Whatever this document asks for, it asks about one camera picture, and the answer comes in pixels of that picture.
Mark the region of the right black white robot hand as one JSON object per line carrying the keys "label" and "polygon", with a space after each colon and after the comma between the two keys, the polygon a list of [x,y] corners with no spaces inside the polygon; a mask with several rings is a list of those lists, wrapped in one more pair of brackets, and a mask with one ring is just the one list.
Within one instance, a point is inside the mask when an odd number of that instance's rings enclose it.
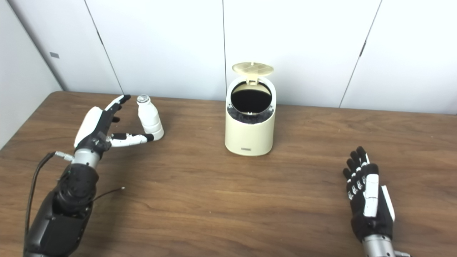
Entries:
{"label": "right black white robot hand", "polygon": [[395,210],[387,187],[380,184],[379,168],[363,147],[351,151],[342,173],[352,211],[351,227],[359,241],[371,235],[393,239]]}

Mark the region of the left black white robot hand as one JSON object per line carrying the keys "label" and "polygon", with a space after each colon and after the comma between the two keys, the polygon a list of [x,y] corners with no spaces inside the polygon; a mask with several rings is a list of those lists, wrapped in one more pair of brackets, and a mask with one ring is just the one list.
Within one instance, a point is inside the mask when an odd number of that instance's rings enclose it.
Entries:
{"label": "left black white robot hand", "polygon": [[107,107],[92,107],[85,115],[75,138],[75,151],[86,149],[97,153],[100,157],[112,147],[128,147],[156,140],[150,133],[109,134],[112,123],[119,122],[115,116],[121,106],[131,98],[131,95],[121,95],[115,98]]}

